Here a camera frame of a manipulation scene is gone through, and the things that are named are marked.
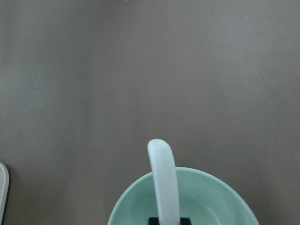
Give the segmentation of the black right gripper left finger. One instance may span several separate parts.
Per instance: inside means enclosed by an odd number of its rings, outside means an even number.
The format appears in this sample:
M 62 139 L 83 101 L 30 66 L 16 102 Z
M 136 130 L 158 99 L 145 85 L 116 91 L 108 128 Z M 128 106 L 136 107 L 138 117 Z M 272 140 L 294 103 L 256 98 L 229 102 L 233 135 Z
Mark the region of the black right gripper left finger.
M 148 219 L 148 225 L 160 225 L 158 217 L 150 217 Z

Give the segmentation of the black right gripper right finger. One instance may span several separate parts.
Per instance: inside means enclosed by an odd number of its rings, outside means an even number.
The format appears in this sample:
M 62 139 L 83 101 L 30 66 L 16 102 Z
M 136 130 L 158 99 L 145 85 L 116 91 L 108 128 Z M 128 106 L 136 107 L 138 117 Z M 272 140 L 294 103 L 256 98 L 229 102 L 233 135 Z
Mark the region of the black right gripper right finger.
M 181 217 L 180 225 L 191 225 L 191 219 L 188 217 Z

